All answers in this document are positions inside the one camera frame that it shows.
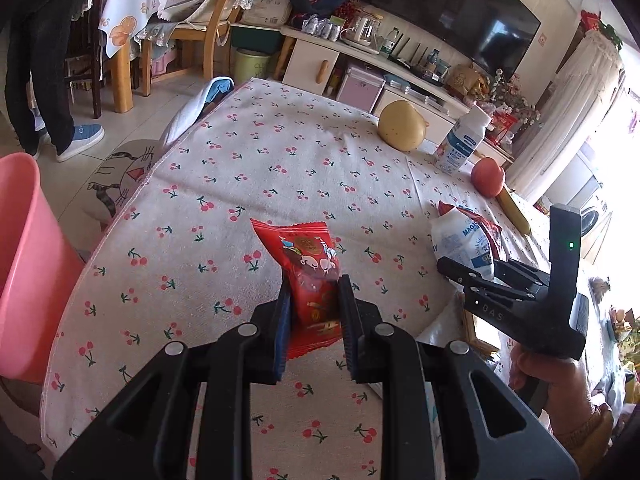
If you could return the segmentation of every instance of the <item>flat screen tv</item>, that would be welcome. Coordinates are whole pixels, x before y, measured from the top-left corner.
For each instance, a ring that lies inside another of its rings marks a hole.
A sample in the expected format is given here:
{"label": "flat screen tv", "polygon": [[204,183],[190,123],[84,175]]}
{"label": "flat screen tv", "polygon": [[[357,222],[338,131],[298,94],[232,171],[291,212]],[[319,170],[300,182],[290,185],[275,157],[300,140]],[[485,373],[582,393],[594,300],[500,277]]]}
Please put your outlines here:
{"label": "flat screen tv", "polygon": [[515,72],[540,21],[520,0],[362,0],[437,36],[491,75]]}

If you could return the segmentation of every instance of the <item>wooden cabinet handle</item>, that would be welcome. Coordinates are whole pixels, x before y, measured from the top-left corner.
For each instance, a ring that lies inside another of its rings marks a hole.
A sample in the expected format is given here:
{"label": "wooden cabinet handle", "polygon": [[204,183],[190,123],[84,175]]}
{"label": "wooden cabinet handle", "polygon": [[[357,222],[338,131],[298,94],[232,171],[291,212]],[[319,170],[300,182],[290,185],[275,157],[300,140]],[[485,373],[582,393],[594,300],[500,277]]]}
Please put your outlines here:
{"label": "wooden cabinet handle", "polygon": [[324,80],[324,73],[329,68],[329,60],[325,59],[320,65],[320,70],[318,71],[318,75],[316,76],[316,83],[320,84]]}

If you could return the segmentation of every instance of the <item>green trash can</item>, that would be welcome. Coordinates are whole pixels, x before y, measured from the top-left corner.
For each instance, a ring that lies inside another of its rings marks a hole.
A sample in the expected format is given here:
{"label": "green trash can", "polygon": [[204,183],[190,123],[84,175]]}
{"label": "green trash can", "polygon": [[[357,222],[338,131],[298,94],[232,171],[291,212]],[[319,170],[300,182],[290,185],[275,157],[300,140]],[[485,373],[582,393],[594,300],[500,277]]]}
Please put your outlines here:
{"label": "green trash can", "polygon": [[271,56],[255,50],[239,48],[236,50],[236,65],[234,66],[234,83],[241,85],[252,77],[265,78],[267,66]]}

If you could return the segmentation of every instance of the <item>plastic bottle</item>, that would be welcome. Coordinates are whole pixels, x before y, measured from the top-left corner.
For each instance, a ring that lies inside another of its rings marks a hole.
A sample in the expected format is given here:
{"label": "plastic bottle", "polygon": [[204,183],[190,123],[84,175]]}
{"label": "plastic bottle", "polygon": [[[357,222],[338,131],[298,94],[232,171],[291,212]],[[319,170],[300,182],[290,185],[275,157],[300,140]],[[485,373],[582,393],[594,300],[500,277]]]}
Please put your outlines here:
{"label": "plastic bottle", "polygon": [[386,35],[385,41],[382,43],[382,47],[380,48],[380,54],[385,57],[388,57],[393,49],[396,47],[396,41],[398,41],[398,36],[400,36],[400,31],[394,27],[390,33]]}
{"label": "plastic bottle", "polygon": [[427,72],[433,74],[436,71],[436,65],[438,64],[440,51],[437,48],[434,48],[433,51],[427,57],[427,65],[425,68]]}
{"label": "plastic bottle", "polygon": [[491,122],[482,108],[473,106],[460,117],[435,152],[435,165],[444,173],[453,174],[466,162],[484,139],[485,128]]}

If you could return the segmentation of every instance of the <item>red bag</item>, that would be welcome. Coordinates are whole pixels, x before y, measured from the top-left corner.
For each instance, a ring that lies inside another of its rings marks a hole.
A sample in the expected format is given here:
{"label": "red bag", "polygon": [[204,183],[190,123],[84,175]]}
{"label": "red bag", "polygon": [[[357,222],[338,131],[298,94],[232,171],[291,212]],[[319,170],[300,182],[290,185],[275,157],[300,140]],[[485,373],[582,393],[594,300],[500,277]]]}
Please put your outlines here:
{"label": "red bag", "polygon": [[294,319],[287,357],[338,341],[342,337],[337,307],[340,263],[326,224],[278,227],[254,219],[251,224],[291,286]]}
{"label": "red bag", "polygon": [[[502,252],[502,245],[500,243],[500,233],[502,232],[502,228],[498,224],[494,224],[490,220],[487,220],[482,215],[471,211],[471,209],[466,209],[460,206],[455,207],[458,208],[458,211],[467,215],[481,227],[482,231],[484,231],[484,234],[486,234],[486,237],[489,239],[491,256],[493,256],[496,260],[499,260],[501,258],[500,253]],[[438,202],[438,213],[440,216],[448,213],[453,208],[453,205],[445,204],[442,200]]]}

